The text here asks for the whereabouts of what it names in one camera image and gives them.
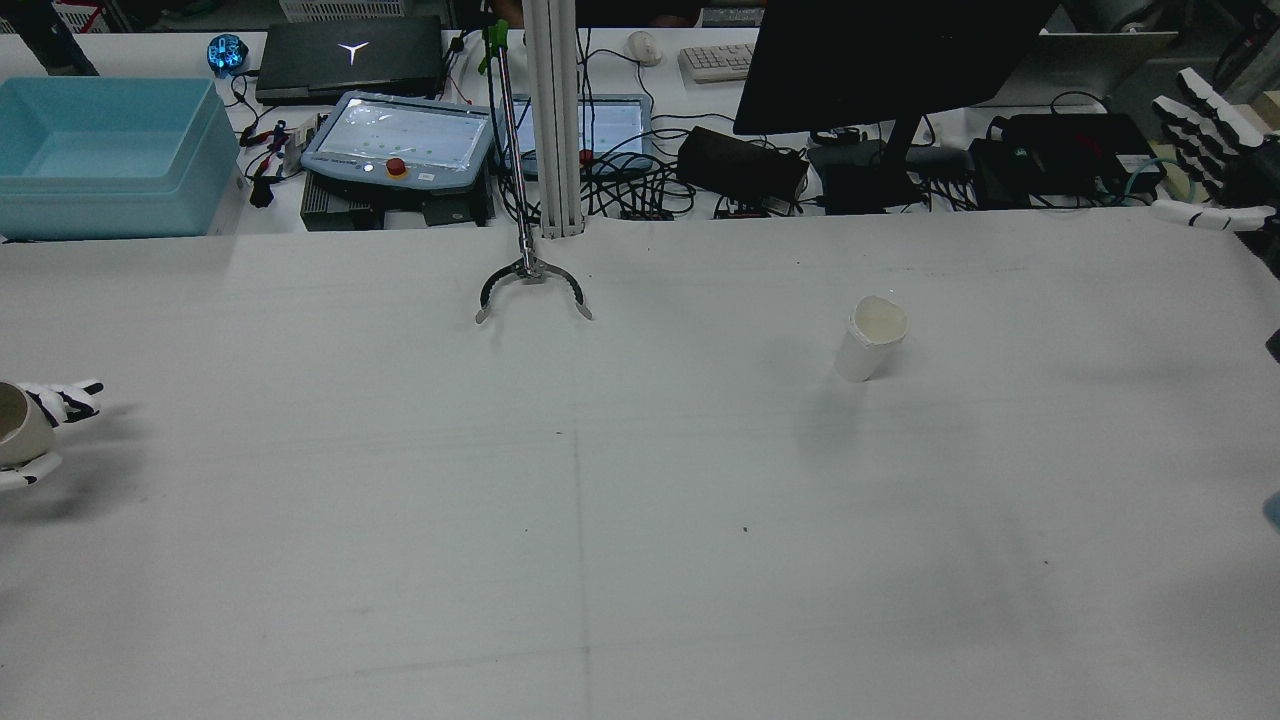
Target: plastic container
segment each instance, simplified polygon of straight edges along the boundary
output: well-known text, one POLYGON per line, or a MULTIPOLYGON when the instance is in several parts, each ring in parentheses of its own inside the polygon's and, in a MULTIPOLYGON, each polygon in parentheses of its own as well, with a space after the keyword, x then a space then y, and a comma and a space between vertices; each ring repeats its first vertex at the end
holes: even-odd
POLYGON ((204 234, 239 146, 209 78, 0 85, 0 234, 204 234))

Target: black laptop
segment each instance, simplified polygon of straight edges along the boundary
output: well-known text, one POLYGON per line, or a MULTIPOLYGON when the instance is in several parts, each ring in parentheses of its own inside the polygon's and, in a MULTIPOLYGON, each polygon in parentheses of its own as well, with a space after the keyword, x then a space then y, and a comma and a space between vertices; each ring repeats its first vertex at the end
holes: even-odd
POLYGON ((274 24, 255 95, 264 105, 332 105, 348 90, 435 96, 442 54, 436 17, 274 24))

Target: laptop logo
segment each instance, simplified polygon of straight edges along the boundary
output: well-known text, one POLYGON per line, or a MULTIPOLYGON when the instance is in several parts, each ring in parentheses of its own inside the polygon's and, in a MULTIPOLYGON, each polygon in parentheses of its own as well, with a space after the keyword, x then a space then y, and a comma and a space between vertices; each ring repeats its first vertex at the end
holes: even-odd
POLYGON ((361 42, 360 45, 343 45, 343 44, 340 44, 340 42, 339 42, 339 44, 338 44, 338 47, 342 47, 342 49, 343 49, 343 50, 346 50, 347 53, 351 53, 351 63, 348 63, 348 64, 351 64, 351 65, 355 65, 355 64, 356 64, 356 53, 357 53, 357 51, 358 51, 358 50, 360 50, 361 47, 364 47, 364 46, 366 46, 366 45, 369 45, 369 44, 367 44, 367 42, 361 42))

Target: metal rod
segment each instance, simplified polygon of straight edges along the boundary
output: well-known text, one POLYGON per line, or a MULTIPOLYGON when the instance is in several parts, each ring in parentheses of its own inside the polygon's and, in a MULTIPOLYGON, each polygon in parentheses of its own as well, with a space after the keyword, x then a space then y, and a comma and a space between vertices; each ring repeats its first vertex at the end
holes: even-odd
POLYGON ((525 172, 520 167, 520 138, 516 135, 516 105, 511 95, 511 67, 507 47, 498 46, 498 74, 502 77, 502 111, 507 118, 507 154, 511 155, 511 179, 516 187, 516 214, 520 218, 520 263, 527 277, 539 275, 535 268, 534 240, 529 234, 529 202, 525 200, 525 172))

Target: keyboard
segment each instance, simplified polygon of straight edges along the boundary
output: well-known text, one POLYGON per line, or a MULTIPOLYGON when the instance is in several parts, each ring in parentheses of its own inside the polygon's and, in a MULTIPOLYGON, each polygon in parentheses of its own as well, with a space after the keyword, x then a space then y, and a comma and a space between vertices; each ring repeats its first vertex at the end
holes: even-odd
POLYGON ((707 45, 680 51, 680 69, 694 82, 746 79, 755 44, 707 45))

